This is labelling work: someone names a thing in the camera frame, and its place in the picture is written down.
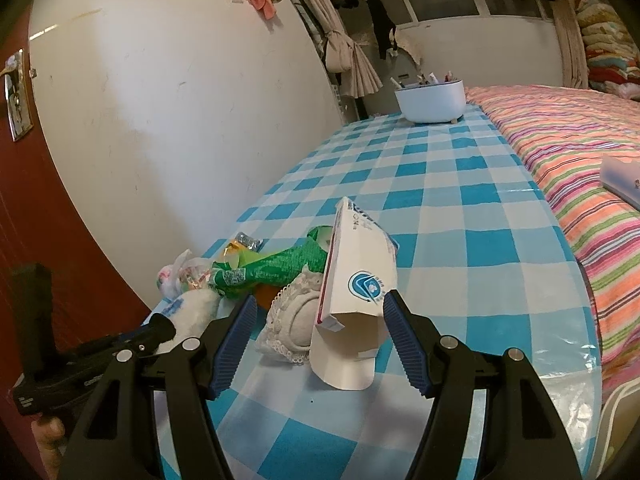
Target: white wall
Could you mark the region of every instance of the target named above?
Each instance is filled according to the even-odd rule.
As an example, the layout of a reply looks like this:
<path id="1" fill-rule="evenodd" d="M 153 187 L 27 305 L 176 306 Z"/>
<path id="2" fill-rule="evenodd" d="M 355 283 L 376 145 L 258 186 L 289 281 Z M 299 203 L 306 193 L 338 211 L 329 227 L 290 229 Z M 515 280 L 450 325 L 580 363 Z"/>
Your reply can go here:
<path id="1" fill-rule="evenodd" d="M 422 71 L 442 77 L 451 70 L 465 86 L 543 84 L 562 86 L 562 62 L 552 22 L 520 16 L 460 16 L 402 25 L 421 50 Z M 365 98 L 369 112 L 398 111 L 390 75 L 411 75 L 408 57 L 379 59 L 377 47 L 366 46 L 385 87 Z"/>
<path id="2" fill-rule="evenodd" d="M 232 234 L 340 127 L 290 1 L 272 22 L 240 1 L 34 2 L 47 145 L 82 220 L 148 306 L 162 265 Z"/>

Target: green plastic bag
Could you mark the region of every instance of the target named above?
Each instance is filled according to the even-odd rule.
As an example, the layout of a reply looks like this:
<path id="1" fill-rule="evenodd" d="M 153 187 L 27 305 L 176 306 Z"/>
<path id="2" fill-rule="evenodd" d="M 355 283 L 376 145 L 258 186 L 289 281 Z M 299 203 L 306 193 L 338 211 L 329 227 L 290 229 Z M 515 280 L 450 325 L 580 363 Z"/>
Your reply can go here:
<path id="1" fill-rule="evenodd" d="M 305 242 L 275 254 L 239 251 L 238 268 L 226 262 L 213 262 L 209 286 L 220 294 L 236 296 L 253 288 L 257 283 L 286 286 L 309 267 L 311 272 L 324 272 L 326 249 L 331 239 L 332 227 L 314 227 L 306 235 Z"/>

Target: striped bedspread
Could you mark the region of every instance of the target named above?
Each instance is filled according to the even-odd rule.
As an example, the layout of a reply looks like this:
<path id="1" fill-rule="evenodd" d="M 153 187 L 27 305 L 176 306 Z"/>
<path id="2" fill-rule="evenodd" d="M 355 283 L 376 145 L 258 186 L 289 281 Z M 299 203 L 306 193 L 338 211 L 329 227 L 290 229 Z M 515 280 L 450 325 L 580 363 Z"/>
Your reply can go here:
<path id="1" fill-rule="evenodd" d="M 604 394 L 640 375 L 640 213 L 600 185 L 607 153 L 640 160 L 640 104 L 542 86 L 473 88 L 545 194 L 593 289 Z"/>

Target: brown wooden door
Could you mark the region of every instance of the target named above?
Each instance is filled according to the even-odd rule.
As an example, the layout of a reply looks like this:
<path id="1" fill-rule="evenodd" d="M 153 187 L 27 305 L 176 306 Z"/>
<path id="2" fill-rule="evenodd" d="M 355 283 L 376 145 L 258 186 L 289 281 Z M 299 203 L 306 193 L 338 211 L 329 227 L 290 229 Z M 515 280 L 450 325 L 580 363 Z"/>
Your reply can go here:
<path id="1" fill-rule="evenodd" d="M 30 12 L 23 13 L 0 46 L 0 68 L 20 48 L 28 60 Z M 22 371 L 10 305 L 10 269 L 41 262 L 52 270 L 53 325 L 60 349 L 129 330 L 142 322 L 148 309 L 82 223 L 47 149 L 30 80 L 28 93 L 34 127 L 18 142 L 9 130 L 4 92 L 0 98 L 0 417 L 44 477 L 30 420 L 18 414 L 10 393 Z"/>

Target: door latch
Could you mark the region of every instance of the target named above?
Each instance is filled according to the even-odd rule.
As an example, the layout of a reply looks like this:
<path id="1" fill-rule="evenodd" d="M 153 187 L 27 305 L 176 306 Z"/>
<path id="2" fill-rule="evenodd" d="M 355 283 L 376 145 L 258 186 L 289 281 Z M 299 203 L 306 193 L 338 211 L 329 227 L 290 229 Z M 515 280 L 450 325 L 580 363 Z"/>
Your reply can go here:
<path id="1" fill-rule="evenodd" d="M 33 128 L 27 99 L 22 49 L 6 60 L 0 76 L 4 79 L 4 97 L 8 109 L 9 126 L 15 142 L 23 138 Z"/>

